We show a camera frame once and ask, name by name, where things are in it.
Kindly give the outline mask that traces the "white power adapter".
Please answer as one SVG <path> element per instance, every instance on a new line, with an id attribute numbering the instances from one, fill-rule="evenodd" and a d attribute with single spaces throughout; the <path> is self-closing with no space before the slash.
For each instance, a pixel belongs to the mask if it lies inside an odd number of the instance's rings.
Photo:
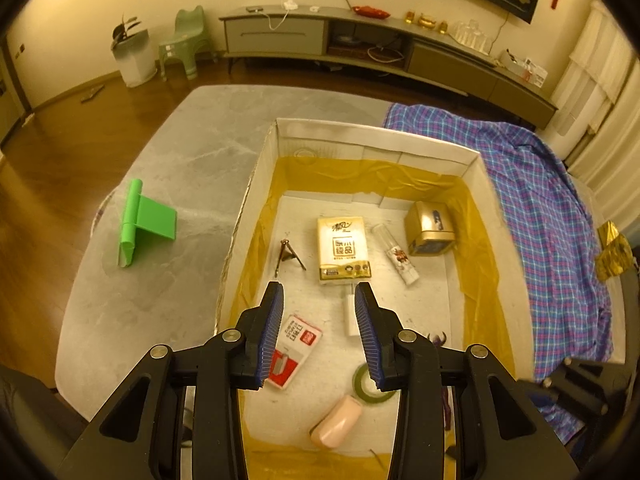
<path id="1" fill-rule="evenodd" d="M 345 334 L 347 337 L 358 337 L 359 327 L 355 311 L 355 284 L 346 286 L 343 297 Z"/>

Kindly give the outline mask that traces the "red white staples box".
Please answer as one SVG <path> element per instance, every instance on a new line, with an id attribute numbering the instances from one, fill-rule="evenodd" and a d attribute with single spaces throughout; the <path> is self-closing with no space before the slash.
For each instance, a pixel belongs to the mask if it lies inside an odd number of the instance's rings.
<path id="1" fill-rule="evenodd" d="M 285 390 L 303 368 L 322 339 L 322 330 L 297 315 L 290 315 L 283 323 L 274 349 L 268 384 Z"/>

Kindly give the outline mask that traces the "green tape roll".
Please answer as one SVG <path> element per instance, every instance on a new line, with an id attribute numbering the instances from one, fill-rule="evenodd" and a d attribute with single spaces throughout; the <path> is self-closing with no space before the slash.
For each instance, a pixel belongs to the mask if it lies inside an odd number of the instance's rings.
<path id="1" fill-rule="evenodd" d="M 352 376 L 352 391 L 365 404 L 382 404 L 389 401 L 395 391 L 382 391 L 370 376 L 367 363 L 362 363 Z"/>

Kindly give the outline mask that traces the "pink binder clip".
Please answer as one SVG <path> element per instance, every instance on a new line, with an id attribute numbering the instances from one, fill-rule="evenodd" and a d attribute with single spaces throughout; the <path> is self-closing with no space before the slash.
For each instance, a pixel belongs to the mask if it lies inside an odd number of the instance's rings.
<path id="1" fill-rule="evenodd" d="M 276 267 L 274 268 L 274 272 L 273 272 L 274 278 L 279 277 L 282 263 L 290 260 L 296 261 L 304 271 L 307 270 L 305 263 L 303 263 L 303 260 L 299 257 L 299 255 L 297 255 L 297 252 L 294 250 L 293 246 L 291 245 L 290 240 L 287 237 L 285 237 L 285 238 L 282 238 L 282 240 L 280 240 L 280 249 L 278 252 Z"/>

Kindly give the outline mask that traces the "white gold tissue pack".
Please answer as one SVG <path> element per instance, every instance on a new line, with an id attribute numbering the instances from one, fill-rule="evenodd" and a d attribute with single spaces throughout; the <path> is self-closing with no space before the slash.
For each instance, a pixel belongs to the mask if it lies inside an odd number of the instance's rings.
<path id="1" fill-rule="evenodd" d="M 362 217 L 319 218 L 319 278 L 323 283 L 372 278 Z"/>

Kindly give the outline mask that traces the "white pink stapler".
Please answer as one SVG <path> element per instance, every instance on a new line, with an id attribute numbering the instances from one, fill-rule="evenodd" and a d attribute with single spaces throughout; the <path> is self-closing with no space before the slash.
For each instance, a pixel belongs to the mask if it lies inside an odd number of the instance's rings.
<path id="1" fill-rule="evenodd" d="M 335 450 L 346 440 L 362 414 L 362 404 L 353 396 L 343 396 L 316 426 L 310 440 L 318 448 Z"/>

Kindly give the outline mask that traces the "gold square tin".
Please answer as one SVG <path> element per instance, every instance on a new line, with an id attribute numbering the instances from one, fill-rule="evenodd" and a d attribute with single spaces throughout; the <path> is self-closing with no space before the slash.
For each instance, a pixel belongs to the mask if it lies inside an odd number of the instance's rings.
<path id="1" fill-rule="evenodd" d="M 439 256 L 456 241 L 449 208 L 439 202 L 413 203 L 405 216 L 405 231 L 410 256 Z"/>

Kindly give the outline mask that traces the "blue plaid cloth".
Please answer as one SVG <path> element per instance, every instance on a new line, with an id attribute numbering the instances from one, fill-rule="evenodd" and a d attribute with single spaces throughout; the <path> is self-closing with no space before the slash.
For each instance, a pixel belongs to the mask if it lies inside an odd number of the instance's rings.
<path id="1" fill-rule="evenodd" d="M 497 192 L 527 285 L 534 378 L 570 356 L 605 362 L 613 351 L 612 300 L 597 279 L 600 252 L 587 206 L 562 162 L 535 133 L 426 105 L 392 105 L 387 129 L 478 151 Z"/>

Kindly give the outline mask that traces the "green phone stand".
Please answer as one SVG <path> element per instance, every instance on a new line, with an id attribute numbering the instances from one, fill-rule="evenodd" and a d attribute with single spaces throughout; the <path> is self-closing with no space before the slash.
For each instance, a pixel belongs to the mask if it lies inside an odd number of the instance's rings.
<path id="1" fill-rule="evenodd" d="M 174 208 L 151 200 L 142 194 L 141 179 L 132 179 L 120 222 L 118 265 L 126 268 L 134 261 L 139 231 L 151 233 L 166 240 L 175 240 L 178 214 Z"/>

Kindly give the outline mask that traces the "gold glass jar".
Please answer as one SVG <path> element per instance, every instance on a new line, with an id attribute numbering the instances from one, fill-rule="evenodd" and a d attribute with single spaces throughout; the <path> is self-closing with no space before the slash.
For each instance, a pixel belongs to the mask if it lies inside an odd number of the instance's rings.
<path id="1" fill-rule="evenodd" d="M 620 276 L 636 267 L 627 237 L 622 234 L 613 221 L 605 221 L 597 229 L 602 252 L 596 257 L 596 275 L 600 282 Z"/>

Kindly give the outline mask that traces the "remote control on floor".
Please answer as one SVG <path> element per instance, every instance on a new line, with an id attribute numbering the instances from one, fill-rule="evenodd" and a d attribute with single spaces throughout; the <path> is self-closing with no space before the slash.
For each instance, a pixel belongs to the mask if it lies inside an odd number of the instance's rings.
<path id="1" fill-rule="evenodd" d="M 104 88 L 104 84 L 99 84 L 98 86 L 91 88 L 84 96 L 80 98 L 81 104 L 92 101 Z"/>

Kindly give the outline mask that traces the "white curtain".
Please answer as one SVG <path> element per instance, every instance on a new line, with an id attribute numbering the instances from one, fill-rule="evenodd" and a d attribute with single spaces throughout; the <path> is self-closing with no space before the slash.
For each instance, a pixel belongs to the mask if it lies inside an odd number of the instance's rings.
<path id="1" fill-rule="evenodd" d="M 608 220 L 639 229 L 639 55 L 600 0 L 552 93 L 556 112 L 539 131 Z"/>

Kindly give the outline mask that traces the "grey tv cabinet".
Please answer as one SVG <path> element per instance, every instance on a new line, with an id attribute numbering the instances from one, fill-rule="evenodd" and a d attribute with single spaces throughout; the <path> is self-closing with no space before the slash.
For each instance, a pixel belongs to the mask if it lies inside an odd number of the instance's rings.
<path id="1" fill-rule="evenodd" d="M 220 21 L 228 58 L 295 58 L 379 70 L 472 96 L 539 129 L 556 112 L 541 89 L 491 56 L 398 18 L 365 18 L 329 6 L 317 12 L 310 6 L 290 12 L 264 6 L 234 10 Z"/>

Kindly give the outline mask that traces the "white trash bin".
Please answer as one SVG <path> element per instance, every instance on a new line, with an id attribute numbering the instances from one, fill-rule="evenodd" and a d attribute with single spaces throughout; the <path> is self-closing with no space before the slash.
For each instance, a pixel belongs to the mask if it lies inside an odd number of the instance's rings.
<path id="1" fill-rule="evenodd" d="M 112 32 L 111 52 L 127 88 L 139 87 L 157 73 L 149 31 L 140 25 L 136 16 L 122 16 Z"/>

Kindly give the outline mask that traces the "green plastic chair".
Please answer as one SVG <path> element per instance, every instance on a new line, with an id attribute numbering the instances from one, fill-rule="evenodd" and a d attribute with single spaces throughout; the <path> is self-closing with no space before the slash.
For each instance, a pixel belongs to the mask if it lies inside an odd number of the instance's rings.
<path id="1" fill-rule="evenodd" d="M 160 64 L 160 78 L 168 79 L 166 64 L 169 61 L 182 63 L 187 80 L 193 80 L 198 76 L 198 64 L 196 56 L 208 53 L 214 63 L 218 61 L 218 55 L 205 19 L 202 6 L 196 6 L 193 10 L 180 10 L 175 19 L 175 30 L 172 36 L 158 44 L 158 64 Z"/>

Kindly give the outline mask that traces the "clear glass cups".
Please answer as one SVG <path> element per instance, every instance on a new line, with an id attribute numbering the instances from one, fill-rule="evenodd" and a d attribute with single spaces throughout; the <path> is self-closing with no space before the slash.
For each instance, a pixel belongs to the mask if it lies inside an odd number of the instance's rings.
<path id="1" fill-rule="evenodd" d="M 470 48 L 476 52 L 488 54 L 491 40 L 480 29 L 477 21 L 469 20 L 468 22 L 457 22 L 450 26 L 448 30 L 449 36 L 461 44 L 463 47 Z"/>

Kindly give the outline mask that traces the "red tray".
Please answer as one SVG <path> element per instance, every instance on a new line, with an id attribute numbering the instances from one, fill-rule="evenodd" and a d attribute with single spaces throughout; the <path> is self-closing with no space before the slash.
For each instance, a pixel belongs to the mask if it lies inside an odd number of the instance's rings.
<path id="1" fill-rule="evenodd" d="M 359 16 L 364 18 L 374 18 L 375 20 L 386 20 L 390 14 L 381 9 L 372 8 L 372 6 L 353 6 L 352 10 Z"/>

